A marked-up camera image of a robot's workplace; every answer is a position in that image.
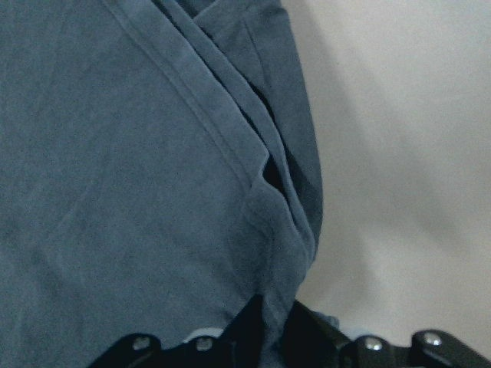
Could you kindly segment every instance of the silver screw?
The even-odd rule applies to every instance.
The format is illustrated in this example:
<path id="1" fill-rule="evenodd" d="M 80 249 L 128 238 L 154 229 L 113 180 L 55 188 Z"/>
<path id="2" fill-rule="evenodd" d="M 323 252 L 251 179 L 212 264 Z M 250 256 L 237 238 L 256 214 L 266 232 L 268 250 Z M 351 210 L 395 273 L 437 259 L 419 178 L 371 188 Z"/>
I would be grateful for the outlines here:
<path id="1" fill-rule="evenodd" d="M 133 350 L 143 350 L 150 346 L 150 338 L 148 336 L 139 336 L 133 342 Z"/>
<path id="2" fill-rule="evenodd" d="M 442 339 L 436 333 L 426 332 L 423 336 L 424 342 L 429 345 L 433 345 L 434 347 L 439 347 L 442 344 Z"/>
<path id="3" fill-rule="evenodd" d="M 367 337 L 365 339 L 365 346 L 369 350 L 379 351 L 382 350 L 383 344 L 379 339 L 376 339 L 375 337 Z"/>
<path id="4" fill-rule="evenodd" d="M 200 337 L 196 340 L 196 350 L 208 351 L 213 347 L 213 340 L 210 337 Z"/>

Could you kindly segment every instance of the folded cloth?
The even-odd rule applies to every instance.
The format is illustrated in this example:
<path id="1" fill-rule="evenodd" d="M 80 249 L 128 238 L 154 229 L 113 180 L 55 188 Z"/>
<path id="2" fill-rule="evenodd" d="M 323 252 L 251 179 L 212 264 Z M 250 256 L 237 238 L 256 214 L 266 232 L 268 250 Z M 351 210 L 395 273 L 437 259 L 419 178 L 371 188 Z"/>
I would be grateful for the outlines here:
<path id="1" fill-rule="evenodd" d="M 163 9 L 0 4 L 1 367 L 84 367 L 132 332 L 173 347 L 258 292 L 281 366 L 316 248 L 295 140 L 192 12 Z"/>

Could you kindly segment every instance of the fabric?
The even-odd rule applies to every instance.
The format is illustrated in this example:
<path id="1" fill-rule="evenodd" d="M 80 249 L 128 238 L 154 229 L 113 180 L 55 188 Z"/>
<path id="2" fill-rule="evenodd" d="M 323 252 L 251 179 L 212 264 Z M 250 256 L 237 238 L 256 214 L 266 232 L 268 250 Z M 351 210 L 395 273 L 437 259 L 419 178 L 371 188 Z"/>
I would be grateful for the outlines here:
<path id="1" fill-rule="evenodd" d="M 13 0 L 0 42 L 0 367 L 173 347 L 254 294 L 282 366 L 321 183 L 281 4 Z"/>

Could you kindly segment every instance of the metal bolt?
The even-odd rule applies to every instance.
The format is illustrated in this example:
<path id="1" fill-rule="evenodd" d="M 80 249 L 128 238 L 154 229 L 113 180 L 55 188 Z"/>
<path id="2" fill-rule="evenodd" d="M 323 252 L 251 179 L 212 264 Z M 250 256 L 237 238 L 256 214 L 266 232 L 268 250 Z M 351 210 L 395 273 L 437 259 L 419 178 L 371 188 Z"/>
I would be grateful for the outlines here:
<path id="1" fill-rule="evenodd" d="M 442 344 L 442 339 L 436 333 L 426 332 L 423 336 L 424 342 L 429 345 L 433 345 L 434 347 L 439 347 Z"/>
<path id="2" fill-rule="evenodd" d="M 379 339 L 375 337 L 367 337 L 365 339 L 365 346 L 369 350 L 379 351 L 382 350 L 383 344 Z"/>
<path id="3" fill-rule="evenodd" d="M 196 350 L 208 351 L 213 347 L 213 339 L 211 337 L 200 337 L 196 340 Z"/>
<path id="4" fill-rule="evenodd" d="M 150 338 L 148 336 L 139 336 L 133 342 L 133 350 L 143 350 L 150 346 Z"/>

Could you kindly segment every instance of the white surface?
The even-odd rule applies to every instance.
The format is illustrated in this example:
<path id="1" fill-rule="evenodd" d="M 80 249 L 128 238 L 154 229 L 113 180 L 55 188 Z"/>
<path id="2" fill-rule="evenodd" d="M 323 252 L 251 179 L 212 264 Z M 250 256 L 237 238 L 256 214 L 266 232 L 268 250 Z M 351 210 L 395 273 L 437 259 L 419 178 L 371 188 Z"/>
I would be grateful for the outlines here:
<path id="1" fill-rule="evenodd" d="M 325 187 L 298 298 L 491 358 L 491 2 L 283 0 Z"/>

